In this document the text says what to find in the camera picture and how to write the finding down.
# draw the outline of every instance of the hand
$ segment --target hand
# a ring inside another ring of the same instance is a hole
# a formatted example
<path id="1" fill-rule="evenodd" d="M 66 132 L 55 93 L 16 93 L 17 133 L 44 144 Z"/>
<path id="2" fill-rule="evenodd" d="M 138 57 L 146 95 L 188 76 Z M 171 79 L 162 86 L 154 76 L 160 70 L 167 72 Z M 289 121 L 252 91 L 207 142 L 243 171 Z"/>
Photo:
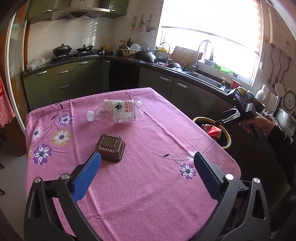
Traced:
<path id="1" fill-rule="evenodd" d="M 248 133 L 250 133 L 250 124 L 256 124 L 263 133 L 269 135 L 274 127 L 274 124 L 268 119 L 256 112 L 256 116 L 239 123 Z"/>

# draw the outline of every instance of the crushed plastic bottle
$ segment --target crushed plastic bottle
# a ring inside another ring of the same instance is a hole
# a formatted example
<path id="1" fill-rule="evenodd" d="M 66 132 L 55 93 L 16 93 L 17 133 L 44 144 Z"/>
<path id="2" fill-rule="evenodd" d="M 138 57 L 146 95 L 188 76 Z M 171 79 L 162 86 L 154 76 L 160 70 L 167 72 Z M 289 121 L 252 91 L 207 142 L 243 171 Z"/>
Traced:
<path id="1" fill-rule="evenodd" d="M 87 112 L 88 121 L 123 123 L 135 121 L 144 116 L 143 103 L 140 100 L 104 100 L 102 106 Z"/>

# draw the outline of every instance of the faucet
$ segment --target faucet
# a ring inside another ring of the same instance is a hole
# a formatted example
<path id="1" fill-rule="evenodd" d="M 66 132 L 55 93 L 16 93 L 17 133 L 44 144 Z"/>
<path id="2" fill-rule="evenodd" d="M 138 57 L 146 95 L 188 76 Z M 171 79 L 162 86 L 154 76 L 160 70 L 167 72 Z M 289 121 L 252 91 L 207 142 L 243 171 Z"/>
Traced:
<path id="1" fill-rule="evenodd" d="M 162 45 L 162 44 L 167 44 L 168 45 L 168 55 L 169 55 L 169 53 L 170 53 L 170 45 L 167 43 L 167 42 L 163 42 L 163 43 L 161 43 L 160 45 Z M 165 60 L 165 63 L 166 64 L 168 64 L 168 60 L 169 60 L 169 57 L 167 56 L 167 58 L 166 58 L 166 60 Z"/>
<path id="2" fill-rule="evenodd" d="M 211 43 L 210 40 L 205 39 L 205 40 L 203 40 L 203 41 L 199 44 L 199 46 L 198 46 L 198 50 L 196 51 L 196 55 L 195 55 L 195 59 L 194 59 L 194 64 L 191 65 L 191 67 L 190 67 L 190 71 L 191 71 L 191 72 L 195 72 L 196 69 L 197 69 L 197 67 L 198 67 L 197 58 L 198 58 L 198 54 L 199 54 L 199 52 L 200 52 L 200 46 L 201 46 L 202 43 L 204 43 L 204 42 L 208 42 L 208 43 L 210 43 L 210 44 L 212 45 L 212 52 L 211 52 L 210 60 L 213 61 L 213 58 L 214 58 L 214 57 L 213 57 L 213 50 L 214 50 L 213 44 Z"/>

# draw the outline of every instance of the person's arm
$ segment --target person's arm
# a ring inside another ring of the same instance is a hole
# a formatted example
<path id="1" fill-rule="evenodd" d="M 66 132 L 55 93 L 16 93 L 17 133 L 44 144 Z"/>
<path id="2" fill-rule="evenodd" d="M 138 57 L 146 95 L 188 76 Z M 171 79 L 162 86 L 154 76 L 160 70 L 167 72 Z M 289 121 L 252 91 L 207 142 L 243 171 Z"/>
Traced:
<path id="1" fill-rule="evenodd" d="M 296 185 L 296 144 L 295 141 L 282 132 L 272 122 L 261 115 L 256 115 L 254 118 L 244 120 L 240 123 L 248 132 L 250 131 L 249 124 L 256 124 L 266 135 L 267 140 L 271 144 L 276 159 L 283 168 L 287 182 L 292 187 Z"/>

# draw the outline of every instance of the table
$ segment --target table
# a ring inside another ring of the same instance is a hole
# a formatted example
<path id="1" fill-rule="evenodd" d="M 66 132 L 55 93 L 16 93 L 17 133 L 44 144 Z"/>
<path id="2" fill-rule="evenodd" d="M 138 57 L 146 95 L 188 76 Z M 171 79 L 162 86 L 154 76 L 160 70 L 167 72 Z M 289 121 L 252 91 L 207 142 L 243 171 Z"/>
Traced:
<path id="1" fill-rule="evenodd" d="M 89 122 L 86 113 L 104 99 L 141 100 L 145 116 L 134 122 Z M 211 199 L 194 169 L 202 151 L 224 173 L 240 169 L 198 125 L 151 88 L 97 94 L 30 112 L 26 121 L 26 194 L 35 177 L 58 179 L 83 164 L 103 133 L 126 143 L 122 160 L 102 161 L 85 197 L 77 204 L 104 241 L 192 238 L 217 201 Z M 72 233 L 56 202 L 65 230 Z"/>

